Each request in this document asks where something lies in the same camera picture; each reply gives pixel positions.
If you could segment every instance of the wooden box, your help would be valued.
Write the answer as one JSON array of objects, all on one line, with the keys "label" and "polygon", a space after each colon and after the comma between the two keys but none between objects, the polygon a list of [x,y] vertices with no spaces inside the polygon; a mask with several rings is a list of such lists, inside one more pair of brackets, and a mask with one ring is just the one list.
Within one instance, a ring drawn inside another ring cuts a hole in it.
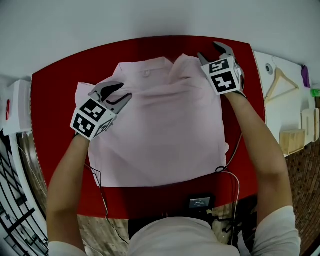
[{"label": "wooden box", "polygon": [[301,112],[302,129],[305,130],[305,145],[316,142],[320,135],[319,108]]},{"label": "wooden box", "polygon": [[306,131],[303,129],[280,132],[279,144],[285,155],[291,155],[305,148]]}]

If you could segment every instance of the metal rack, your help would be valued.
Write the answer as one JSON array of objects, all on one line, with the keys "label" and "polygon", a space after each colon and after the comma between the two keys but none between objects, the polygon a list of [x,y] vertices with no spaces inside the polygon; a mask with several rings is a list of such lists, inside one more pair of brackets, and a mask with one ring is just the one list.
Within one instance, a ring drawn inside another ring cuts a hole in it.
[{"label": "metal rack", "polygon": [[19,256],[47,256],[48,237],[34,216],[12,161],[8,138],[0,133],[0,224],[4,240]]}]

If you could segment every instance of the clothes hanger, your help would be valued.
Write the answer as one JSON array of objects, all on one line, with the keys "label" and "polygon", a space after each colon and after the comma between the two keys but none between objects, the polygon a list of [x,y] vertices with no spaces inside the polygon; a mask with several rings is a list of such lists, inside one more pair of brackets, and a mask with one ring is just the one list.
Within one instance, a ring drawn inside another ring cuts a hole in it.
[{"label": "clothes hanger", "polygon": [[[264,99],[264,102],[265,104],[267,104],[268,102],[276,99],[276,98],[279,98],[285,94],[288,94],[288,93],[291,93],[295,90],[299,90],[299,86],[293,82],[291,79],[289,79],[285,73],[277,67],[276,63],[274,62],[274,57],[272,56],[272,62],[274,63],[275,65],[275,70],[274,70],[274,80],[273,80],[273,83],[269,89],[269,91],[267,92],[266,96],[265,96],[265,99]],[[288,90],[288,91],[285,91],[283,93],[280,93],[279,95],[275,96],[275,97],[272,97],[272,94],[274,92],[274,90],[276,89],[277,87],[277,84],[278,84],[278,81],[280,78],[283,78],[285,81],[287,81],[289,84],[291,84],[294,88],[291,89],[291,90]]]}]

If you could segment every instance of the white t-shirt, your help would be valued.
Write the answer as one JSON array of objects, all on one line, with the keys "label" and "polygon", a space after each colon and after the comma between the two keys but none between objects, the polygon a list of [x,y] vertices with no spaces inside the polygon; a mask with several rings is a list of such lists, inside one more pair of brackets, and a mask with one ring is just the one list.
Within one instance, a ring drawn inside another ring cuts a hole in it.
[{"label": "white t-shirt", "polygon": [[[301,240],[292,206],[266,217],[257,227],[252,256],[299,256]],[[49,243],[49,256],[85,256],[63,242]],[[130,241],[128,256],[241,256],[231,245],[218,242],[208,223],[186,217],[155,221]]]}]

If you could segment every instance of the purple object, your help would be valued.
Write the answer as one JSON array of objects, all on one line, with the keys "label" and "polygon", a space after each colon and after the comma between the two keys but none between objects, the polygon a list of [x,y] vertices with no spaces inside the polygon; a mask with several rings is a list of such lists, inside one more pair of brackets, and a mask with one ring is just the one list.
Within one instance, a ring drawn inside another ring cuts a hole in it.
[{"label": "purple object", "polygon": [[307,66],[302,65],[301,76],[303,78],[304,87],[311,88],[309,80],[309,70]]}]

